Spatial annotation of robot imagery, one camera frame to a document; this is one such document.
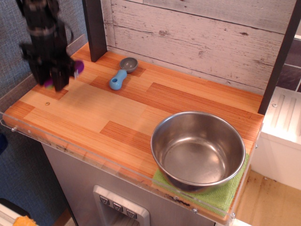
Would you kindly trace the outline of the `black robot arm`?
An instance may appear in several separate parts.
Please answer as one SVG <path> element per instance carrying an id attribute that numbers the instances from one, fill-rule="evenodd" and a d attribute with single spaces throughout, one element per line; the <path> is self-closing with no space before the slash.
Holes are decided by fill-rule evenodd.
<path id="1" fill-rule="evenodd" d="M 80 72 L 78 62 L 67 53 L 65 23 L 58 18 L 56 0 L 18 0 L 27 23 L 31 43 L 21 43 L 23 58 L 39 85 L 53 86 L 60 92 Z"/>

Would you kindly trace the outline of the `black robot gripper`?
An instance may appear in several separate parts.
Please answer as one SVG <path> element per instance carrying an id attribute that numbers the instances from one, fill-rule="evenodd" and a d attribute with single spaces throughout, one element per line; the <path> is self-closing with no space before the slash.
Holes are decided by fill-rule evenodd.
<path id="1" fill-rule="evenodd" d="M 46 36 L 31 36 L 31 43 L 20 43 L 23 59 L 39 85 L 50 78 L 55 91 L 61 91 L 69 84 L 70 73 L 76 71 L 76 63 L 67 53 L 65 30 L 56 30 Z"/>

